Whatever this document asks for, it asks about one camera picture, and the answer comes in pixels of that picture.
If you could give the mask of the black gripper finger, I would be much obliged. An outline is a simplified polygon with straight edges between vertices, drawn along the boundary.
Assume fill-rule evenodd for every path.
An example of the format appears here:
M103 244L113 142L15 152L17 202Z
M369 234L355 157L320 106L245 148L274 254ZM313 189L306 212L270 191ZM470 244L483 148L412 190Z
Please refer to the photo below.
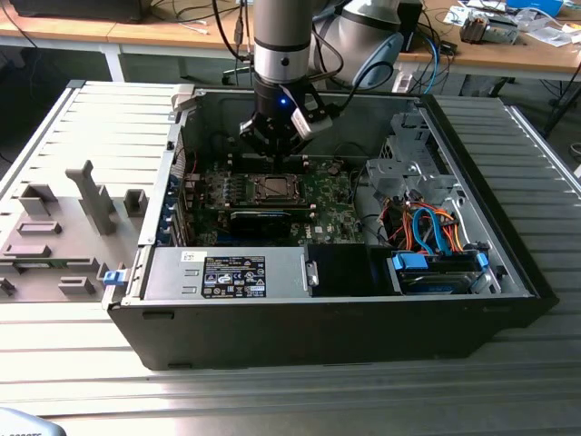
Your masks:
M272 118L253 114L249 121L240 124L239 137L272 167L278 166L278 136Z
M299 154L311 139L303 139L300 134L290 126L283 126L276 131L276 166L282 167L287 158Z

